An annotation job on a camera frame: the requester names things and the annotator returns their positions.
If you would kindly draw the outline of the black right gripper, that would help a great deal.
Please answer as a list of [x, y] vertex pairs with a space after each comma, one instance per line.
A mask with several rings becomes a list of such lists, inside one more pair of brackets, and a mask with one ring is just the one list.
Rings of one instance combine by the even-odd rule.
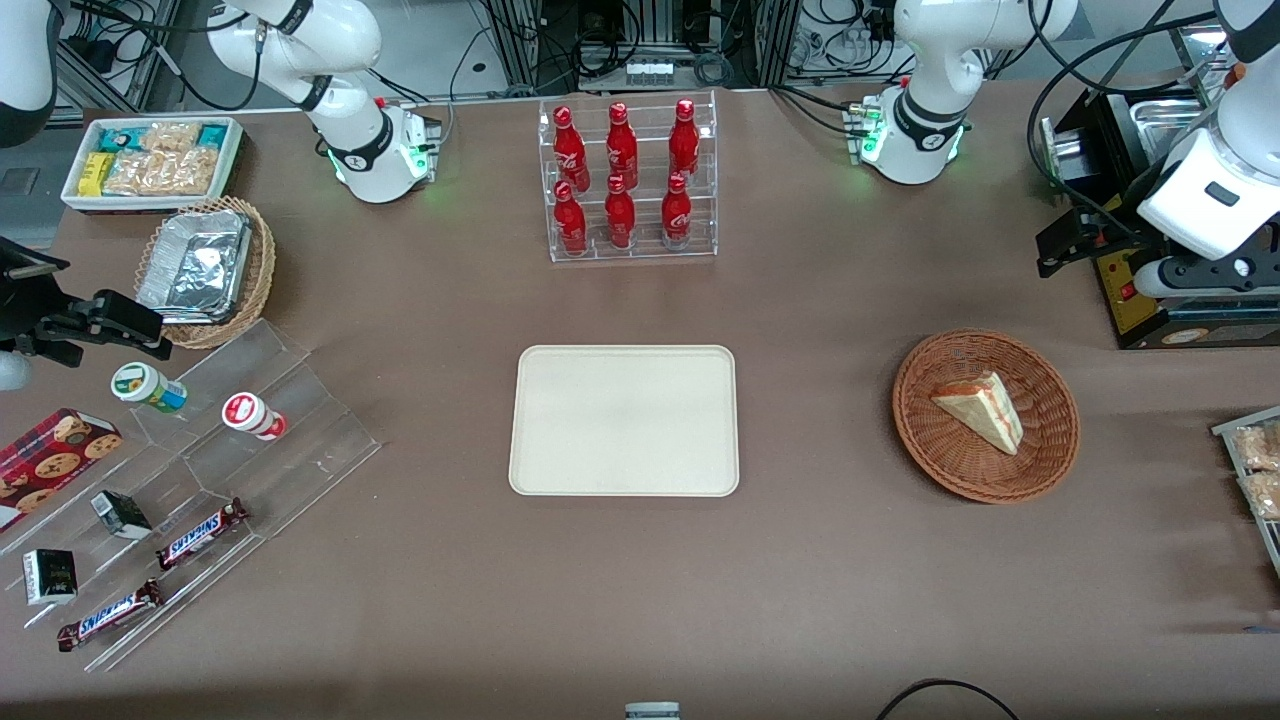
[[[90, 319], [76, 309], [81, 300], [63, 292], [54, 277], [68, 266], [67, 261], [1, 240], [4, 352], [78, 366], [82, 343], [102, 343]], [[172, 357], [174, 345], [163, 336], [163, 315], [123, 293], [100, 290], [93, 296], [93, 322], [122, 346], [159, 361]]]

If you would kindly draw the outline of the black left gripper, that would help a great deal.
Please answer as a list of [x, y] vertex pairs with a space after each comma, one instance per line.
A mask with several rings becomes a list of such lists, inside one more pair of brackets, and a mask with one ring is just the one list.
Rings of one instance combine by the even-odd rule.
[[1075, 264], [1129, 263], [1135, 272], [1164, 258], [1164, 234], [1137, 214], [1134, 202], [1114, 195], [1102, 202], [1102, 209], [1112, 220], [1073, 208], [1037, 234], [1039, 278], [1047, 279]]

